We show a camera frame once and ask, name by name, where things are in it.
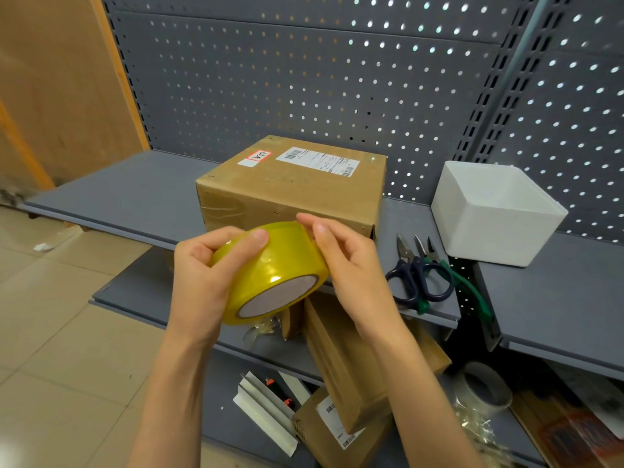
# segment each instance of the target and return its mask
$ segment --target fingernail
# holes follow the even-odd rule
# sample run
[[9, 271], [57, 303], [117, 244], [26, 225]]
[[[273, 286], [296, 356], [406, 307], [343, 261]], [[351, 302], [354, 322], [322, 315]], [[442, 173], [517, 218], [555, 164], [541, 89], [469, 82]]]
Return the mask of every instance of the fingernail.
[[264, 228], [255, 229], [252, 232], [252, 236], [260, 243], [266, 243], [269, 241], [269, 232]]

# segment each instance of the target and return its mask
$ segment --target left hand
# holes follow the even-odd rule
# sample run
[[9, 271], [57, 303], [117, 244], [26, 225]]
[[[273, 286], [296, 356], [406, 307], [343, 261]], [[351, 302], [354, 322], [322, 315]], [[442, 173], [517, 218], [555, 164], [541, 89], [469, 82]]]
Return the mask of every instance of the left hand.
[[269, 241], [268, 232], [257, 229], [234, 245], [217, 264], [208, 267], [212, 253], [242, 233], [239, 228], [224, 227], [177, 244], [169, 334], [191, 344], [214, 345], [232, 279]]

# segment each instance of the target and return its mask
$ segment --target tiled floor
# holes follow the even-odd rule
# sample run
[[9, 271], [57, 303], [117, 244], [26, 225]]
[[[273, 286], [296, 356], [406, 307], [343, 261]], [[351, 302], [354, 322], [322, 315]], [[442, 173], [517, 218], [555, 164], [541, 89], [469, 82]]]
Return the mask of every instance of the tiled floor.
[[[87, 301], [148, 246], [74, 231], [0, 206], [1, 468], [116, 468], [130, 452], [163, 331]], [[201, 454], [263, 466], [207, 442]]]

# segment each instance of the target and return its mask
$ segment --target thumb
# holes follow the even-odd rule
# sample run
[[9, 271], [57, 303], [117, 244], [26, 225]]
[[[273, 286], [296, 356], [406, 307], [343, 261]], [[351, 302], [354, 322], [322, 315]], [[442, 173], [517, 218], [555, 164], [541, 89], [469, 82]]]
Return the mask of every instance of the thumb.
[[223, 279], [230, 282], [238, 270], [257, 256], [268, 242], [269, 232], [263, 228], [256, 229], [235, 244], [213, 269], [218, 270]]
[[313, 226], [314, 237], [316, 244], [323, 253], [323, 257], [330, 268], [330, 273], [335, 276], [348, 265], [349, 261], [340, 249], [336, 236], [330, 231], [330, 229], [324, 224], [317, 221]]

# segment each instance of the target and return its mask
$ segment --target clear tape roll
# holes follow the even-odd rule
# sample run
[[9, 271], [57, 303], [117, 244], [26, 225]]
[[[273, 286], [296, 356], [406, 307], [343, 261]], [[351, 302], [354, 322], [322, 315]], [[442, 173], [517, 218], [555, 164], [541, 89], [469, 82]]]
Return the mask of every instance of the clear tape roll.
[[[249, 324], [276, 314], [308, 296], [330, 274], [321, 251], [300, 223], [280, 221], [260, 228], [269, 232], [269, 243], [232, 281], [225, 324]], [[244, 236], [215, 251], [210, 266]]]
[[489, 366], [472, 361], [453, 378], [459, 403], [488, 419], [511, 405], [512, 392], [499, 374]]

